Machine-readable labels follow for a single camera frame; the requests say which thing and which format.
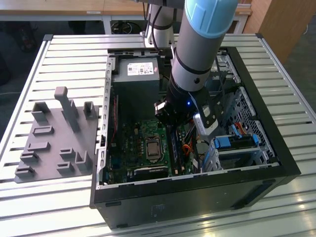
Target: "motherboard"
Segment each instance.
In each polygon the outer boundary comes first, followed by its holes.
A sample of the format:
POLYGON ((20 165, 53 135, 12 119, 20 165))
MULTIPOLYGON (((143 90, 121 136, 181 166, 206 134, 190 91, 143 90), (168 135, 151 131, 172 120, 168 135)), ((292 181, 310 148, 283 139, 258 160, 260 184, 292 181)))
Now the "motherboard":
MULTIPOLYGON (((181 126, 176 132, 181 143, 186 135, 185 129, 181 126)), ((111 184, 180 174, 169 150, 172 146, 169 145, 166 127, 157 119, 123 123, 117 140, 110 149, 111 184)), ((182 160, 179 170, 182 174, 189 174, 191 162, 182 160)))

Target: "white label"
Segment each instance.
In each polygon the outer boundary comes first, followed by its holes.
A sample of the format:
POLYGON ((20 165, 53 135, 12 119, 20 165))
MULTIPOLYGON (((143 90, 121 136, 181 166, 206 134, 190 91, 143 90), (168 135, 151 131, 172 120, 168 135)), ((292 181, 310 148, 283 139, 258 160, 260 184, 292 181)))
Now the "white label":
POLYGON ((193 159, 193 165, 194 165, 196 168, 198 168, 198 162, 197 162, 196 159, 193 159))
POLYGON ((100 11, 87 11, 87 14, 101 14, 100 11))
POLYGON ((152 75, 154 74, 153 63, 129 63, 127 65, 128 76, 152 75))

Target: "wooden cabinet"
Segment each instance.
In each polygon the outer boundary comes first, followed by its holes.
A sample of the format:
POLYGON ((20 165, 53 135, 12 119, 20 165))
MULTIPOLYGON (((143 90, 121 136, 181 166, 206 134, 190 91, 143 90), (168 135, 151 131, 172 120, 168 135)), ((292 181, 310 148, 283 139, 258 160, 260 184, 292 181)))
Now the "wooden cabinet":
POLYGON ((284 63, 316 12, 316 0, 252 0, 244 33, 261 33, 284 63))

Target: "blue latch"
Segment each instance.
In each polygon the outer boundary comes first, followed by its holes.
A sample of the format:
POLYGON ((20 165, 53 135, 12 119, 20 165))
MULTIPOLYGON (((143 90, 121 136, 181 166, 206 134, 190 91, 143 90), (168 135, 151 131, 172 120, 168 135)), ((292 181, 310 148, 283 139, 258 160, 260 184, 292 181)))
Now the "blue latch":
POLYGON ((218 141, 218 138, 215 138, 215 140, 214 140, 214 145, 215 145, 215 148, 219 148, 219 141, 218 141))
POLYGON ((231 142, 229 141, 229 137, 217 137, 220 148, 231 147, 231 142))
POLYGON ((252 135, 252 139, 253 139, 253 141, 255 142, 256 146, 258 146, 258 145, 259 145, 258 136, 257 136, 256 134, 253 134, 253 135, 252 135))
POLYGON ((232 125, 232 129, 234 131, 234 133, 236 134, 237 137, 242 138, 241 134, 237 131, 235 125, 232 125))

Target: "table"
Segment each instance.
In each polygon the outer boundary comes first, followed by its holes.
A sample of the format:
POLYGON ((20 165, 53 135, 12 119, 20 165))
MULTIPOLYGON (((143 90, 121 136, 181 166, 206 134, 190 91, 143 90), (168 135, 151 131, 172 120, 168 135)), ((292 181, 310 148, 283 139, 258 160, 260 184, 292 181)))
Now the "table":
MULTIPOLYGON (((236 10, 235 33, 242 33, 251 15, 249 4, 236 10)), ((132 0, 1 0, 0 21, 103 21, 111 34, 112 20, 143 20, 143 5, 132 0)))
MULTIPOLYGON (((239 4, 236 9, 234 21, 237 21, 234 34, 242 34, 248 16, 252 10, 250 4, 239 4)), ((178 14, 177 19, 181 20, 182 14, 178 14)), ((135 3, 131 0, 105 0, 103 9, 103 24, 105 34, 111 34, 111 21, 114 20, 143 20, 144 10, 142 3, 135 3)))
POLYGON ((138 35, 46 37, 0 143, 1 236, 243 236, 268 237, 316 228, 316 115, 264 39, 227 35, 237 47, 302 175, 250 208, 111 231, 89 206, 91 176, 16 184, 14 171, 27 141, 35 101, 50 108, 56 86, 67 86, 77 106, 102 106, 107 49, 143 46, 138 35))
POLYGON ((104 0, 1 0, 1 21, 102 20, 104 0))

